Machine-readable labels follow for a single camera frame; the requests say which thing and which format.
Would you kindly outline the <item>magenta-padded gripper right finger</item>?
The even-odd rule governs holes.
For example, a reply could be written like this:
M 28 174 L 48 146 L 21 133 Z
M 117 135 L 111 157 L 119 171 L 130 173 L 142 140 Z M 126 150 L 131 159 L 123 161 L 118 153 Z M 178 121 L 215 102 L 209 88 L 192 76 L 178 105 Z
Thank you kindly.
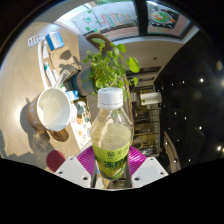
M 128 170 L 133 188 L 143 187 L 168 175 L 155 157 L 146 157 L 133 146 L 129 148 Z

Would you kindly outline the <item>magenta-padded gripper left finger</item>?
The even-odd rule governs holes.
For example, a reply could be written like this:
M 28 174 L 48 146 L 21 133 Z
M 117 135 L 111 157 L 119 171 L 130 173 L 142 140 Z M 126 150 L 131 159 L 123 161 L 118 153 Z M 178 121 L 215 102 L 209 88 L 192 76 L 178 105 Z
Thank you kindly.
M 97 166 L 93 148 L 88 147 L 77 156 L 66 159 L 55 174 L 81 187 L 94 188 Z

